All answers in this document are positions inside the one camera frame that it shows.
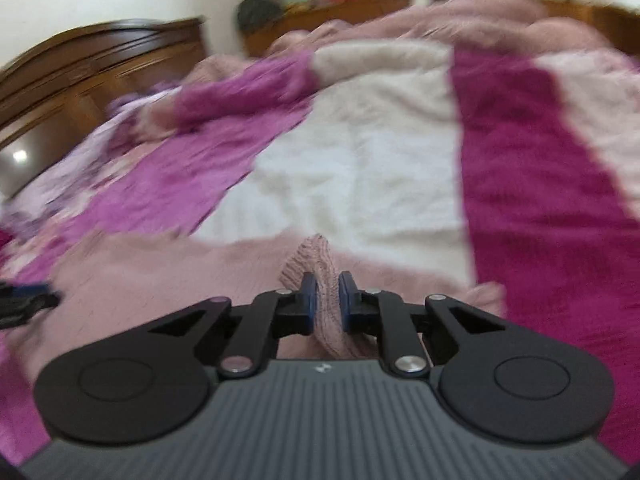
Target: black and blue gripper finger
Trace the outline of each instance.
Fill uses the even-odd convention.
[[[350,272],[341,272],[338,277],[338,294],[340,296],[340,314],[342,315],[342,330],[349,333],[351,330],[351,311],[358,287]]]
[[[302,296],[302,304],[306,311],[306,323],[309,333],[314,331],[314,318],[318,306],[318,282],[311,272],[305,272],[298,294]]]

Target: black object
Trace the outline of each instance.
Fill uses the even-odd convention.
[[[316,281],[211,298],[69,352],[34,396],[53,442],[30,480],[619,479],[594,435],[613,384],[594,357],[453,298],[406,304],[340,276],[345,330],[380,360],[276,360],[309,335]],[[422,334],[422,346],[418,333]]]
[[[0,282],[0,330],[28,323],[39,311],[57,307],[61,299],[46,283],[17,286]]]
[[[277,22],[284,15],[280,0],[243,0],[238,5],[238,29],[252,33]]]

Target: crumpled pink blanket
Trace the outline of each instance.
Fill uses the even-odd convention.
[[[585,23],[548,18],[536,0],[449,0],[409,7],[361,25],[330,22],[312,32],[288,32],[272,44],[268,54],[316,50],[338,41],[390,38],[422,38],[527,56],[612,47]]]
[[[318,280],[319,306],[313,336],[290,336],[280,343],[285,358],[357,358],[375,355],[375,344],[341,329],[338,273],[350,270],[358,286],[376,286],[421,303],[440,292],[503,314],[503,290],[489,283],[466,289],[428,272],[397,269],[348,254],[334,253],[316,235],[302,241],[276,238],[208,246],[177,234],[87,235],[58,262],[51,279],[65,299],[9,333],[6,342],[33,381],[44,365],[74,348],[139,326],[212,296],[250,303],[265,290],[296,289],[302,274]]]

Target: wooden headboard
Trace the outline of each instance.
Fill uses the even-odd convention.
[[[186,76],[206,56],[201,25],[195,18],[75,28],[0,68],[0,192],[15,195],[61,160],[107,120],[115,98]]]

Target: dark round object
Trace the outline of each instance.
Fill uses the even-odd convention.
[[[526,331],[474,336],[444,367],[440,391],[482,433],[553,444],[597,431],[614,389],[595,357]]]
[[[209,380],[179,339],[120,336],[55,359],[34,398],[52,431],[91,444],[121,446],[157,438],[204,404]]]
[[[569,372],[551,359],[514,357],[495,369],[495,382],[505,392],[530,400],[560,395],[569,385]]]

